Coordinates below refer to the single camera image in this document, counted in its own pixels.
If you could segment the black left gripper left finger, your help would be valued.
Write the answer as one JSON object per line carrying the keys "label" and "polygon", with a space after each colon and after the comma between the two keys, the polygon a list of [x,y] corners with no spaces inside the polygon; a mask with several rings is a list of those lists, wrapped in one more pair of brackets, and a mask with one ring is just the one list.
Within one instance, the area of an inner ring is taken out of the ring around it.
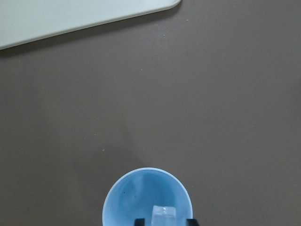
{"label": "black left gripper left finger", "polygon": [[136,218],[134,221],[134,226],[145,226],[144,218]]}

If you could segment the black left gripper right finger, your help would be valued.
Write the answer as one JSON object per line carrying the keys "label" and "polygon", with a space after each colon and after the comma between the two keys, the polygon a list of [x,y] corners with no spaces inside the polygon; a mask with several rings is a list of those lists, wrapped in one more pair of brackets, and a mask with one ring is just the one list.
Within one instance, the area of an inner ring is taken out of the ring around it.
{"label": "black left gripper right finger", "polygon": [[199,222],[194,218],[186,219],[186,226],[200,226]]}

